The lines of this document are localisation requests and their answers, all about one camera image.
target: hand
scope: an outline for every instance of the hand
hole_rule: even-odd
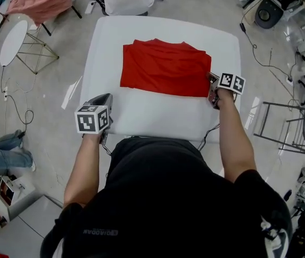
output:
[[[217,95],[219,97],[218,107],[220,108],[224,103],[234,103],[234,94],[232,91],[219,88],[217,90]]]

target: jeans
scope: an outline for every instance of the jeans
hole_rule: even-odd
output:
[[[16,130],[13,134],[8,134],[0,138],[0,169],[9,169],[12,167],[31,167],[33,160],[31,152],[20,150],[20,153],[10,151],[20,146],[23,139],[19,139],[18,135],[21,130]]]

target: wire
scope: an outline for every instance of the wire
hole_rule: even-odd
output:
[[[18,108],[17,108],[17,104],[16,104],[14,98],[13,98],[11,95],[7,95],[7,97],[10,97],[10,98],[13,100],[14,105],[15,105],[15,109],[17,110],[18,117],[19,117],[20,121],[25,125],[25,130],[24,130],[24,133],[25,133],[26,130],[27,130],[28,124],[30,124],[30,123],[33,121],[34,112],[33,112],[31,109],[27,109],[26,112],[25,112],[25,121],[23,121],[23,120],[21,119],[20,114],[19,114],[19,111],[18,111]],[[32,119],[31,119],[30,121],[27,121],[27,114],[28,114],[28,112],[31,112],[31,113],[32,113]]]
[[[206,144],[207,135],[208,135],[211,131],[216,130],[216,129],[218,129],[218,128],[219,128],[219,123],[218,123],[216,126],[214,126],[212,129],[210,129],[210,130],[208,130],[208,131],[206,132],[206,134],[205,134],[203,140],[201,141],[201,143],[200,143],[200,145],[199,145],[199,147],[198,147],[198,150],[199,150],[199,151],[201,151],[201,150],[204,148],[204,146],[205,146],[205,144]]]
[[[32,90],[33,90],[33,88],[34,88],[34,84],[35,84],[35,79],[37,78],[37,76],[35,75],[34,76],[34,81],[33,81],[33,85],[32,85],[32,87],[31,87],[31,89],[30,90],[28,90],[28,91],[24,91],[21,87],[20,87],[20,85],[18,84],[18,82],[17,81],[15,81],[15,83],[16,83],[16,85],[19,87],[19,89],[21,90],[21,91],[23,91],[23,93],[24,94],[26,94],[26,93],[28,93],[28,92],[31,92]]]
[[[49,195],[45,195],[45,197],[47,197],[48,199],[52,199],[52,200],[54,200],[54,201],[60,203],[61,205],[56,204],[56,205],[58,205],[60,208],[63,207],[63,203],[62,203],[60,200],[57,200],[56,198],[51,197],[51,196],[49,196]]]
[[[294,98],[294,82],[293,82],[293,88],[292,88],[292,98],[288,101],[288,106],[294,106],[296,104],[297,106],[300,106],[300,101],[298,99]]]
[[[290,80],[292,80],[291,75],[290,75],[290,74],[286,74],[286,72],[284,72],[284,71],[281,70],[280,68],[278,68],[278,67],[276,67],[276,66],[273,66],[273,65],[270,65],[270,64],[264,65],[264,64],[262,64],[260,61],[258,61],[257,58],[256,58],[256,56],[255,56],[255,51],[254,51],[255,49],[257,49],[258,46],[257,46],[256,44],[253,44],[253,43],[251,42],[251,40],[250,40],[250,38],[249,38],[249,36],[247,35],[246,32],[244,32],[244,34],[247,36],[247,38],[248,38],[248,40],[249,40],[249,42],[250,42],[250,45],[251,45],[252,48],[253,48],[253,50],[252,50],[252,51],[253,51],[253,56],[254,56],[254,59],[255,59],[256,62],[258,62],[258,63],[259,63],[261,66],[263,66],[263,67],[275,68],[275,69],[281,71],[283,74],[285,74]]]
[[[3,71],[4,71],[4,66],[2,66],[2,74],[1,74],[1,92],[4,92],[4,90],[2,89]]]
[[[248,9],[248,11],[243,15],[242,19],[241,19],[241,23],[243,23],[243,19],[244,17],[247,15],[248,12],[250,12],[256,5],[258,5],[262,0],[259,0],[258,2],[256,2],[256,4],[254,6],[252,6],[250,9]]]
[[[102,144],[103,149],[106,150],[106,153],[108,154],[108,156],[112,156],[112,152],[106,147],[105,144]]]

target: white tablecloth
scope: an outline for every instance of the white tablecloth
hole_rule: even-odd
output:
[[[241,75],[238,39],[226,32],[188,22],[140,16],[103,17],[97,22],[85,66],[80,104],[110,92],[110,133],[201,141],[219,123],[219,112],[206,98],[180,97],[121,88],[122,47],[137,40],[186,42],[212,57],[214,74]],[[239,110],[241,97],[236,106]],[[218,142],[218,130],[208,141]]]

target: white box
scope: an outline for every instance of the white box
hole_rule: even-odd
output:
[[[77,133],[99,134],[110,125],[107,106],[81,105],[75,112]]]

